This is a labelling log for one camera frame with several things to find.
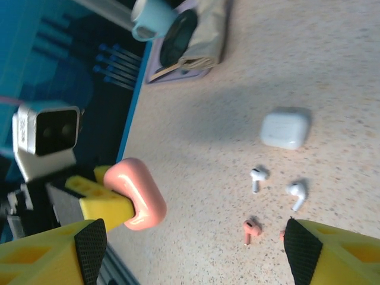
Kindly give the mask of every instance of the earbud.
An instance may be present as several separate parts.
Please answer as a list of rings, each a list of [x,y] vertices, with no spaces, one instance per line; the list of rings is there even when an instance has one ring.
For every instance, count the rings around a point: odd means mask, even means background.
[[[258,181],[264,181],[268,178],[268,173],[262,169],[253,168],[250,172],[252,177],[252,193],[258,192]]]
[[[289,185],[286,189],[286,192],[290,195],[298,196],[298,201],[292,208],[294,212],[298,211],[307,197],[305,186],[300,182],[296,182]]]
[[[251,236],[259,236],[261,234],[260,227],[252,220],[247,220],[243,223],[244,229],[244,244],[248,245],[251,243]]]

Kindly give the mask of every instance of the white earbud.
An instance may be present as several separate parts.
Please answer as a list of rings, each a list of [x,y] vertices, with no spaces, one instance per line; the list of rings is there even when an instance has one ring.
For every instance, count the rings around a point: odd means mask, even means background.
[[[264,181],[268,178],[268,173],[262,169],[253,168],[250,172],[252,177],[252,193],[258,192],[258,181]]]
[[[290,195],[298,196],[298,200],[292,208],[294,212],[298,211],[308,196],[304,184],[300,182],[293,183],[287,187],[286,192]]]

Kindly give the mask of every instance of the speckled countertop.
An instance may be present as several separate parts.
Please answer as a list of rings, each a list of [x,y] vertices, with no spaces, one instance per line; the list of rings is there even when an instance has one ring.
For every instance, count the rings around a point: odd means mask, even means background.
[[[168,205],[158,227],[109,240],[141,284],[294,284],[278,233],[290,216],[380,238],[380,2],[235,0],[223,63],[144,86],[125,156]],[[297,151],[264,146],[263,117],[308,108]],[[271,172],[251,194],[251,168]],[[308,180],[298,213],[288,183]],[[263,234],[243,244],[242,222]]]

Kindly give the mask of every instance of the mug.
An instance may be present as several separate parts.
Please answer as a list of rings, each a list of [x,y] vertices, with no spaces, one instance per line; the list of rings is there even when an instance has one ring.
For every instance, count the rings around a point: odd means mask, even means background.
[[[177,12],[165,0],[137,0],[131,14],[131,20],[135,23],[132,35],[140,42],[164,37],[177,16]],[[141,37],[138,28],[152,31],[154,36]]]

